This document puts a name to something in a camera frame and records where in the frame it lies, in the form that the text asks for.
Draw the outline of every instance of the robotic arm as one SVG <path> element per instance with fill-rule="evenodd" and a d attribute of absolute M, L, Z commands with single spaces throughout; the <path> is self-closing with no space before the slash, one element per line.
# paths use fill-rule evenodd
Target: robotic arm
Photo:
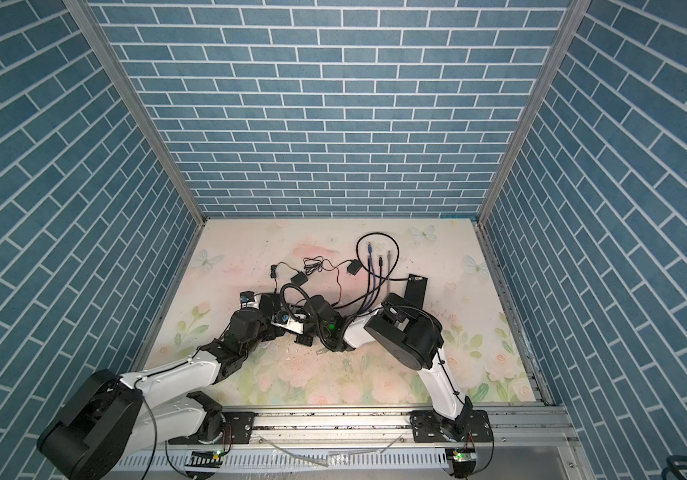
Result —
<path fill-rule="evenodd" d="M 303 308 L 277 294 L 241 296 L 242 308 L 221 337 L 193 356 L 151 370 L 90 376 L 41 434 L 38 449 L 70 480 L 97 480 L 122 457 L 151 446 L 154 432 L 157 442 L 188 437 L 213 443 L 224 434 L 222 407 L 197 390 L 226 379 L 260 342 L 285 331 L 307 345 L 312 334 L 324 335 L 326 346 L 340 350 L 377 341 L 417 370 L 429 390 L 434 410 L 422 422 L 435 424 L 450 441 L 468 441 L 477 412 L 445 367 L 442 325 L 434 316 L 395 293 L 373 314 L 348 321 L 319 295 Z"/>

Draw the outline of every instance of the blue brick wall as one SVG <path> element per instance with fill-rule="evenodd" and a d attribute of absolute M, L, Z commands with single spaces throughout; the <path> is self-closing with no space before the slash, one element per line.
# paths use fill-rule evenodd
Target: blue brick wall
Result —
<path fill-rule="evenodd" d="M 569 0 L 90 2 L 210 216 L 473 216 Z"/>
<path fill-rule="evenodd" d="M 594 0 L 489 233 L 598 478 L 687 455 L 687 0 Z"/>
<path fill-rule="evenodd" d="M 73 385 L 124 370 L 194 225 L 60 0 L 0 3 L 0 479 Z"/>

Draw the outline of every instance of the table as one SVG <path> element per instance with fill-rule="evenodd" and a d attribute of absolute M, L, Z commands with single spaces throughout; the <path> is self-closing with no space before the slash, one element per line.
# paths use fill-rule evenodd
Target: table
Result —
<path fill-rule="evenodd" d="M 246 290 L 273 292 L 270 265 L 302 268 L 304 257 L 323 256 L 333 264 L 353 258 L 357 239 L 381 231 L 399 242 L 394 277 L 429 279 L 424 308 L 443 324 L 450 370 L 474 404 L 532 402 L 531 385 L 503 313 L 482 250 L 469 220 L 299 219 L 209 220 L 175 293 L 145 368 L 190 355 L 226 328 Z M 394 245 L 371 237 L 373 257 Z M 367 261 L 367 247 L 360 247 Z M 340 267 L 317 272 L 303 285 L 310 295 L 348 302 L 365 292 L 367 273 L 352 276 Z M 279 286 L 296 272 L 277 269 Z M 402 295 L 404 282 L 392 282 Z M 379 299 L 387 294 L 382 289 Z M 295 292 L 289 301 L 299 300 Z M 224 406 L 301 406 L 426 403 L 417 373 L 407 369 L 377 342 L 353 352 L 330 352 L 315 339 L 311 347 L 286 335 L 261 343 L 231 377 L 204 392 Z"/>

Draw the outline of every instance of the tabletop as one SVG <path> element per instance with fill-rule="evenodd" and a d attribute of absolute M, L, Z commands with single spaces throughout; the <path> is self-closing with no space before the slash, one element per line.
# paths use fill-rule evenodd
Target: tabletop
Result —
<path fill-rule="evenodd" d="M 336 265 L 355 257 L 361 235 L 377 231 L 399 244 L 393 277 L 428 278 L 424 309 L 443 324 L 450 370 L 473 403 L 534 401 L 473 224 L 463 219 L 209 220 L 146 368 L 185 358 L 219 336 L 240 307 L 240 292 L 273 292 L 270 265 L 285 262 L 302 270 L 303 258 L 317 256 Z M 382 256 L 386 269 L 389 250 L 396 259 L 394 243 L 384 236 L 365 239 L 360 246 L 365 262 L 368 241 L 373 258 Z M 342 303 L 357 298 L 366 291 L 367 272 L 362 269 L 353 276 L 346 272 L 347 265 L 339 272 L 311 274 L 303 289 L 331 303 L 338 296 Z M 295 274 L 280 264 L 279 286 Z M 402 295 L 405 285 L 390 282 L 388 289 Z M 379 300 L 386 294 L 384 286 Z M 288 291 L 289 301 L 299 299 Z M 352 352 L 330 352 L 319 339 L 310 347 L 297 344 L 289 332 L 261 343 L 239 371 L 203 391 L 224 406 L 367 406 L 429 400 L 417 372 L 377 342 Z"/>

